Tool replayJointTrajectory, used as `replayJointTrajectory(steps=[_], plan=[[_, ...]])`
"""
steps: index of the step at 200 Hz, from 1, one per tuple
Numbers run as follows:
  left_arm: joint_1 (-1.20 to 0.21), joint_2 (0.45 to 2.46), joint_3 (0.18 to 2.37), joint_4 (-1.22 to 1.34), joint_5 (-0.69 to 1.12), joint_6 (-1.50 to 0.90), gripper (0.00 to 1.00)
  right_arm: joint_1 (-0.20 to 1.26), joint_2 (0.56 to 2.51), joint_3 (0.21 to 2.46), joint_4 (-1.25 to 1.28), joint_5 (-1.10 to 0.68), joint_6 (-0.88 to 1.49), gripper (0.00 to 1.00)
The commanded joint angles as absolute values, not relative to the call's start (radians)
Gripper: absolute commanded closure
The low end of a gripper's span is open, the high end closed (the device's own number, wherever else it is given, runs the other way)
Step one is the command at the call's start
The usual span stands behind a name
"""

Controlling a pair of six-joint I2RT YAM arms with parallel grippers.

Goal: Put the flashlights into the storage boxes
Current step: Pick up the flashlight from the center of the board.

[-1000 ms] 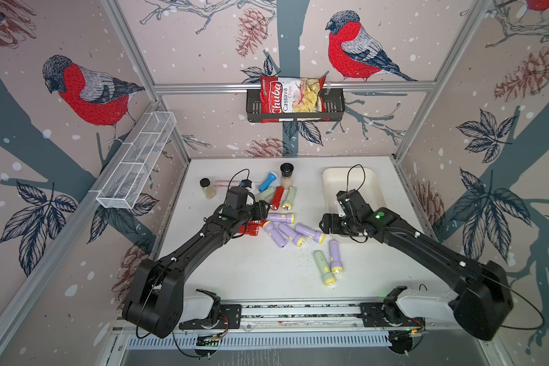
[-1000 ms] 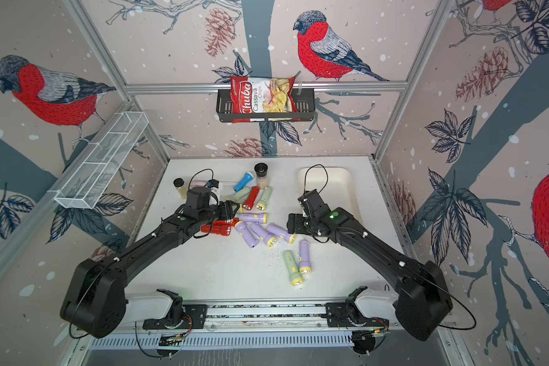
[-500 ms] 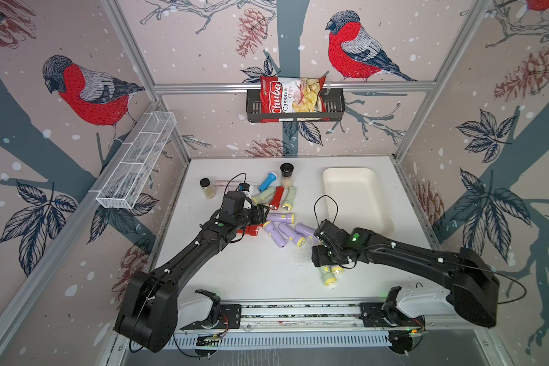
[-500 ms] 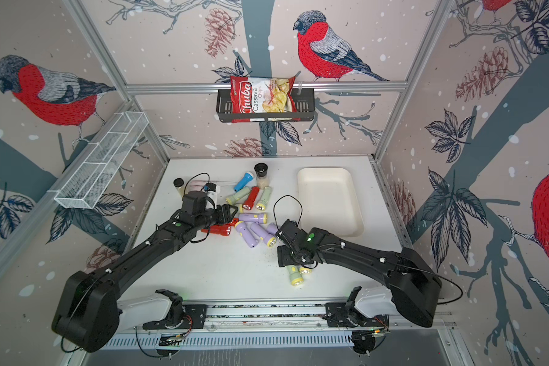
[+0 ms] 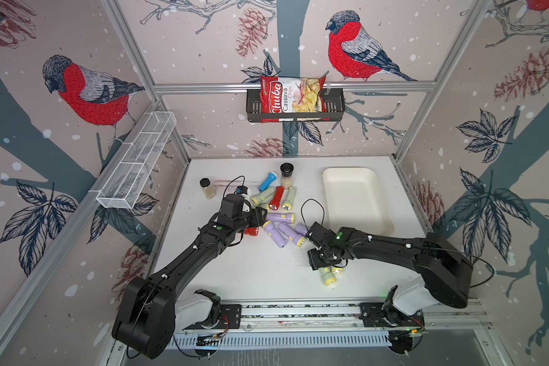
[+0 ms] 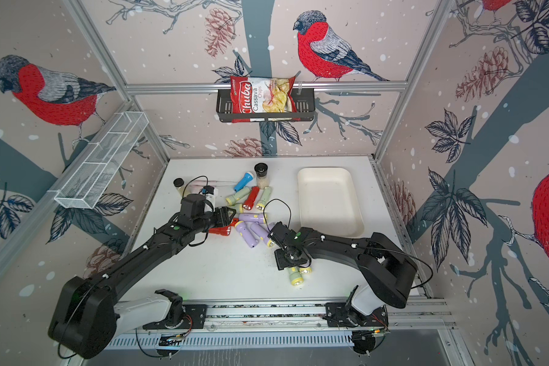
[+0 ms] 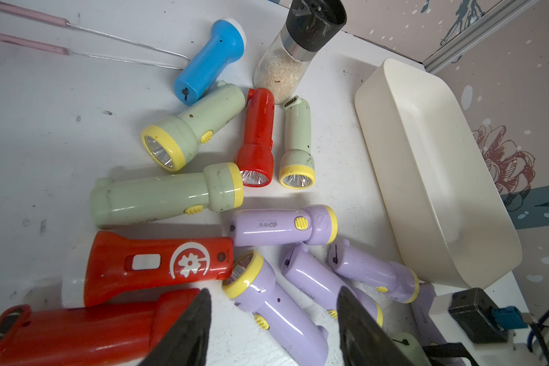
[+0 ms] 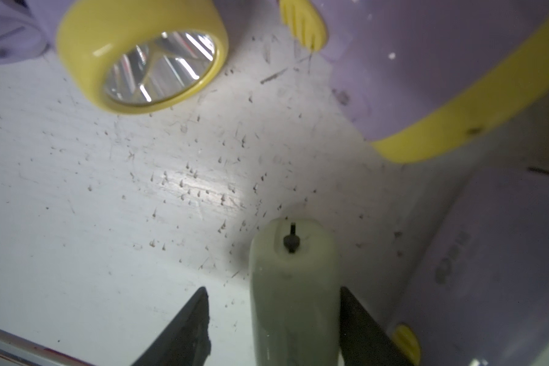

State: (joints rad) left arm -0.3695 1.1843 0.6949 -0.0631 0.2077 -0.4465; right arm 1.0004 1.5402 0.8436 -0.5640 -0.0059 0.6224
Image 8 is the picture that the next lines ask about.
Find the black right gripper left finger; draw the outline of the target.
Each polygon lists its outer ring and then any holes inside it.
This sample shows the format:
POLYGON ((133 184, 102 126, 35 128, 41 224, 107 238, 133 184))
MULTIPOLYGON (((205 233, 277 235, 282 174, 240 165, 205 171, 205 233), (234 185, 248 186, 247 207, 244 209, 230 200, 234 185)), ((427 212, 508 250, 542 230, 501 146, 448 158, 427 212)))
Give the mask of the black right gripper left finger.
POLYGON ((135 365, 203 366, 211 353, 209 299, 198 288, 135 365))

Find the purple flashlight with yellow button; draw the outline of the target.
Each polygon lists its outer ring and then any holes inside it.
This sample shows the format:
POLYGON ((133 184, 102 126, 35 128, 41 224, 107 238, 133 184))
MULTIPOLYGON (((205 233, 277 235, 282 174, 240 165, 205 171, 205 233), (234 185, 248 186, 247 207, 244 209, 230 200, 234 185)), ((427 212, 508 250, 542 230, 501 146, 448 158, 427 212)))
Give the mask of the purple flashlight with yellow button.
POLYGON ((344 116, 384 158, 442 155, 549 90, 548 1, 280 1, 332 65, 344 116))

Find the small purple flashlight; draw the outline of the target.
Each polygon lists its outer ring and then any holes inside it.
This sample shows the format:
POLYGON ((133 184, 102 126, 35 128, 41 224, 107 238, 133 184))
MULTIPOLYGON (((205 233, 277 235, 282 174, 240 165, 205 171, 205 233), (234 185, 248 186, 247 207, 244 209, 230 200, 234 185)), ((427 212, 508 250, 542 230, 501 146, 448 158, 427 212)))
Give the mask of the small purple flashlight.
POLYGON ((415 365, 549 365, 549 171, 474 174, 387 332, 415 365))

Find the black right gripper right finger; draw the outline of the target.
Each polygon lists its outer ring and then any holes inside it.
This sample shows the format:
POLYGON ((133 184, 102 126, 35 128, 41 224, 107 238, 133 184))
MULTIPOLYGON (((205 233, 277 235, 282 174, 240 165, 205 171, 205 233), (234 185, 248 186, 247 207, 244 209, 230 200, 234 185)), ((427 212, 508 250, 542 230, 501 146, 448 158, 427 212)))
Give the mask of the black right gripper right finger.
POLYGON ((340 348, 346 366, 411 366, 352 292, 340 289, 340 348))

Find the small pale green flashlight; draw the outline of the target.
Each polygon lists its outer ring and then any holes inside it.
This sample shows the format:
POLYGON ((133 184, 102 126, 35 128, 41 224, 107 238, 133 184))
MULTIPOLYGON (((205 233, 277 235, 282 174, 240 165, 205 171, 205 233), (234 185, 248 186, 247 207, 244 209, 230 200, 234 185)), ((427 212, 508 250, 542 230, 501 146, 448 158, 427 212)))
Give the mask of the small pale green flashlight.
POLYGON ((258 365, 339 363, 339 247, 311 219, 278 218, 249 254, 258 365))

